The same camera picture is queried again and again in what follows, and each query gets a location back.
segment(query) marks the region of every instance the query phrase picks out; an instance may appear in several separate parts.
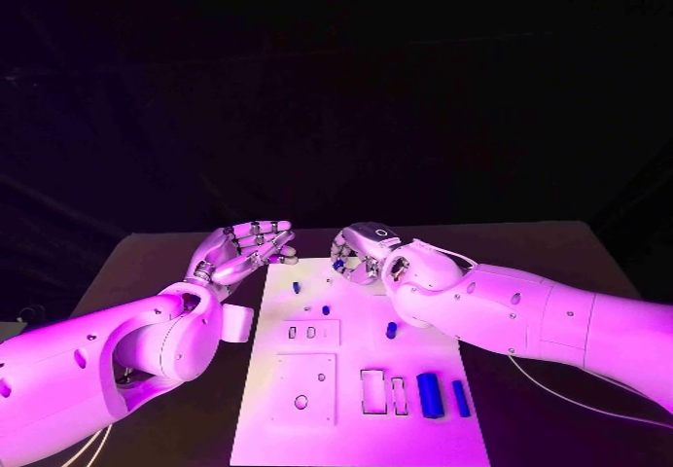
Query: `robotic hand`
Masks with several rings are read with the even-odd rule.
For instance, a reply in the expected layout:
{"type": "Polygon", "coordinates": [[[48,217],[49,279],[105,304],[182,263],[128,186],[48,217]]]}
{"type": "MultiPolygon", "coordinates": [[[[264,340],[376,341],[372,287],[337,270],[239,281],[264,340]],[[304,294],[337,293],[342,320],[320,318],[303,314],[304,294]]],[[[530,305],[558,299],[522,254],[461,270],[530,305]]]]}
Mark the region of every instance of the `robotic hand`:
{"type": "Polygon", "coordinates": [[[156,297],[0,344],[0,467],[81,441],[199,377],[221,340],[248,340],[252,310],[222,300],[262,265],[297,263],[290,227],[265,221],[216,229],[183,282],[156,297]]]}
{"type": "Polygon", "coordinates": [[[480,265],[373,222],[342,230],[332,259],[346,279],[383,281],[409,325],[435,326],[496,353],[574,365],[631,386],[673,412],[672,305],[480,265]],[[352,251],[362,261],[356,269],[345,264],[352,251]]]}

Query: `blue cylinder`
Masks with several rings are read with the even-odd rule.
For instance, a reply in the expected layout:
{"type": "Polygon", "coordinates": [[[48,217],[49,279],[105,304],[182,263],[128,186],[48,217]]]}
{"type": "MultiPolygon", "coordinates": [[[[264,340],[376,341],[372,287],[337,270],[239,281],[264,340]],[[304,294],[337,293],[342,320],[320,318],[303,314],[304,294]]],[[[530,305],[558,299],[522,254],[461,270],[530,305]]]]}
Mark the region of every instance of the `blue cylinder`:
{"type": "Polygon", "coordinates": [[[466,391],[463,390],[463,383],[453,382],[453,392],[455,393],[455,401],[458,403],[460,416],[470,416],[470,407],[467,407],[466,391]]]}
{"type": "Polygon", "coordinates": [[[441,404],[438,376],[434,373],[422,373],[417,376],[417,381],[424,417],[441,418],[444,416],[444,405],[441,404]]]}
{"type": "Polygon", "coordinates": [[[388,328],[386,328],[386,337],[389,339],[395,339],[395,333],[396,333],[396,324],[389,322],[388,328]]]}

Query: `table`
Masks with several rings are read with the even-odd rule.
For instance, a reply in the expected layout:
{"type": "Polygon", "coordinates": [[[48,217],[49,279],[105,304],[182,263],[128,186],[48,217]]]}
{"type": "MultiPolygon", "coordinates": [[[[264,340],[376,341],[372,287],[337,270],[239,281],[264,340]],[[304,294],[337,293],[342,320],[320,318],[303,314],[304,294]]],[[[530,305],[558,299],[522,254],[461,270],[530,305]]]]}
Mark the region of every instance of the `table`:
{"type": "MultiPolygon", "coordinates": [[[[605,294],[639,297],[581,222],[395,230],[480,263],[523,269],[605,294]]],[[[327,256],[336,233],[337,228],[297,230],[291,244],[298,256],[327,256]]],[[[74,316],[141,299],[182,280],[193,249],[206,234],[130,235],[111,254],[74,316]]],[[[265,273],[259,269],[242,281],[231,303],[259,308],[265,273]]],[[[97,467],[228,465],[251,348],[252,338],[245,344],[221,342],[218,355],[199,379],[150,401],[115,423],[97,467]]],[[[532,384],[504,356],[464,342],[461,356],[493,466],[672,464],[672,430],[615,419],[569,404],[532,384]]],[[[568,397],[614,412],[670,421],[664,409],[578,369],[545,362],[519,362],[536,379],[568,397]]],[[[33,465],[61,466],[78,446],[33,465]]]]}

